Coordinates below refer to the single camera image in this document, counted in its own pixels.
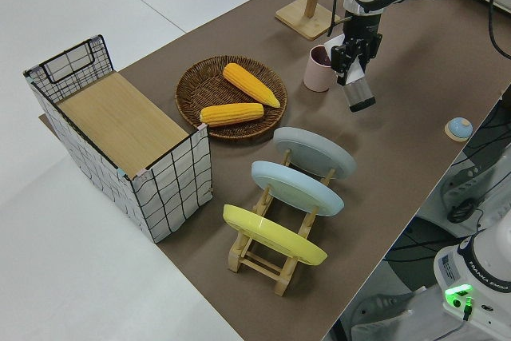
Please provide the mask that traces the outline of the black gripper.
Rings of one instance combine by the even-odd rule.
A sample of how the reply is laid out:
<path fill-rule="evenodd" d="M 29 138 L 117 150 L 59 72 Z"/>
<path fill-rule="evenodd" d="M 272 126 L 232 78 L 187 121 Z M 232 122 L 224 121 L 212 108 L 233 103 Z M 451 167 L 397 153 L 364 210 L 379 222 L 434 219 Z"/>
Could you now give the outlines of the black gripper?
<path fill-rule="evenodd" d="M 332 39 L 331 68 L 336 72 L 337 83 L 342 86 L 346 84 L 347 71 L 356 60 L 365 72 L 367 64 L 376 57 L 381 41 L 380 33 L 368 38 L 345 38 L 345 35 L 341 34 Z"/>

